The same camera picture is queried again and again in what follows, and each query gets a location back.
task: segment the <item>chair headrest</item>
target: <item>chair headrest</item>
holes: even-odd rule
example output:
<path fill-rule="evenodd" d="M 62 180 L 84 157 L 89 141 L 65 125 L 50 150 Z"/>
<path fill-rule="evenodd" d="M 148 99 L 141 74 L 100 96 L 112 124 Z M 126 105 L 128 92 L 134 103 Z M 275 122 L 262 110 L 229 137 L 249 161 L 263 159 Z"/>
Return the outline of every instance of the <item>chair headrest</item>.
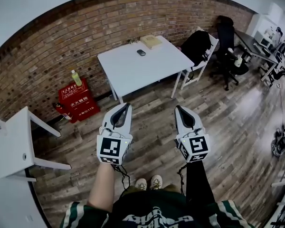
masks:
<path fill-rule="evenodd" d="M 229 17 L 219 15 L 217 18 L 218 23 L 233 26 L 233 20 Z"/>

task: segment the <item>white chair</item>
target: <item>white chair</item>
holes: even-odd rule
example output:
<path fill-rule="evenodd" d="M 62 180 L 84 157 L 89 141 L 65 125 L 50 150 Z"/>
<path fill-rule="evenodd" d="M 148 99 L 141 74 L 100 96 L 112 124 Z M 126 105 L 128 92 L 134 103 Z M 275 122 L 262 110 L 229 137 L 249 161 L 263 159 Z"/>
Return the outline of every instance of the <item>white chair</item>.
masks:
<path fill-rule="evenodd" d="M 25 181 L 35 178 L 19 176 L 17 172 L 33 165 L 69 170 L 70 165 L 46 161 L 35 157 L 30 121 L 35 122 L 51 134 L 60 137 L 60 132 L 47 125 L 24 107 L 7 122 L 0 120 L 0 178 L 12 177 Z"/>
<path fill-rule="evenodd" d="M 212 53 L 213 53 L 213 51 L 214 51 L 214 49 L 215 49 L 215 47 L 217 46 L 217 43 L 218 43 L 218 41 L 219 41 L 219 39 L 215 39 L 212 35 L 209 35 L 209 37 L 210 37 L 210 42 L 211 42 L 211 48 L 210 48 L 210 50 L 207 50 L 207 51 L 206 51 L 206 53 L 209 55 L 209 56 L 208 56 L 208 60 L 207 60 L 206 62 L 201 61 L 201 63 L 200 63 L 199 65 L 194 66 L 193 68 L 187 68 L 187 69 L 186 69 L 186 73 L 184 73 L 184 72 L 181 73 L 181 74 L 184 75 L 184 77 L 185 77 L 184 80 L 183 80 L 183 82 L 182 82 L 182 85 L 181 85 L 181 87 L 180 87 L 181 90 L 182 90 L 185 86 L 187 86 L 187 85 L 189 85 L 189 84 L 191 84 L 191 83 L 193 83 L 193 82 L 199 81 L 199 79 L 200 79 L 202 73 L 204 72 L 205 67 L 206 67 L 207 63 L 209 62 L 209 59 L 210 59 L 210 57 L 212 56 Z M 193 71 L 195 71 L 195 70 L 198 70 L 198 69 L 200 69 L 200 68 L 201 68 L 201 71 L 200 71 L 200 73 L 199 73 L 199 76 L 198 76 L 197 78 L 193 78 L 193 79 L 190 80 L 190 79 L 189 79 L 189 73 L 190 73 L 190 72 L 193 72 Z"/>

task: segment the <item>forearm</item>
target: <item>forearm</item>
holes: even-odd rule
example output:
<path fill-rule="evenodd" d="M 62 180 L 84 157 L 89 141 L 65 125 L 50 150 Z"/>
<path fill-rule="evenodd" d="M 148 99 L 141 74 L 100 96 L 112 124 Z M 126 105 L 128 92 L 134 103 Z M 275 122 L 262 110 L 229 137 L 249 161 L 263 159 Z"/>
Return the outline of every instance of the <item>forearm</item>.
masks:
<path fill-rule="evenodd" d="M 112 212 L 114 181 L 113 167 L 110 164 L 100 163 L 87 205 Z"/>

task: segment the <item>black desk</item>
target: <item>black desk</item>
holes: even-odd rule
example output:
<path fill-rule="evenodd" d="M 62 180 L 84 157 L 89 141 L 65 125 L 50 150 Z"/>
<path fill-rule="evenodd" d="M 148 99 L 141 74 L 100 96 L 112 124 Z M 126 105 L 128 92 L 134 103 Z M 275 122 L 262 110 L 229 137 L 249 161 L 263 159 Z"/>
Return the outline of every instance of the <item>black desk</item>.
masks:
<path fill-rule="evenodd" d="M 262 58 L 262 59 L 264 59 L 264 60 L 266 60 L 266 61 L 268 61 L 268 62 L 270 62 L 270 63 L 273 64 L 273 65 L 270 67 L 270 69 L 265 73 L 265 75 L 261 78 L 261 80 L 264 81 L 265 78 L 270 74 L 270 72 L 271 72 L 272 70 L 274 70 L 274 68 L 278 65 L 278 61 L 277 61 L 276 57 L 275 57 L 273 54 L 271 54 L 271 55 L 268 57 L 268 56 L 266 56 L 265 54 L 260 53 L 260 52 L 256 49 L 256 47 L 253 45 L 253 44 L 257 43 L 256 40 L 255 40 L 253 37 L 251 37 L 251 36 L 249 36 L 249 35 L 247 35 L 247 34 L 241 32 L 241 31 L 238 31 L 238 30 L 235 31 L 235 34 L 237 35 L 237 37 L 239 38 L 239 40 L 242 42 L 242 44 L 244 45 L 245 49 L 246 49 L 251 55 L 256 56 L 256 57 L 260 57 L 260 58 Z"/>

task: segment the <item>brick wall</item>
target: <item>brick wall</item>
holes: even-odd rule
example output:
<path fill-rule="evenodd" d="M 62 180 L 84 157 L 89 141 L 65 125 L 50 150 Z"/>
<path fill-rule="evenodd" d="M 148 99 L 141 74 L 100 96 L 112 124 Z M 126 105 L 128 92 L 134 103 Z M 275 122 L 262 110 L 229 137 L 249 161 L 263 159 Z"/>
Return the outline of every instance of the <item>brick wall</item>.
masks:
<path fill-rule="evenodd" d="M 29 106 L 48 121 L 76 69 L 93 96 L 110 90 L 97 54 L 147 34 L 180 45 L 197 26 L 215 36 L 218 15 L 245 31 L 253 12 L 230 0 L 73 0 L 41 15 L 0 48 L 0 118 Z"/>

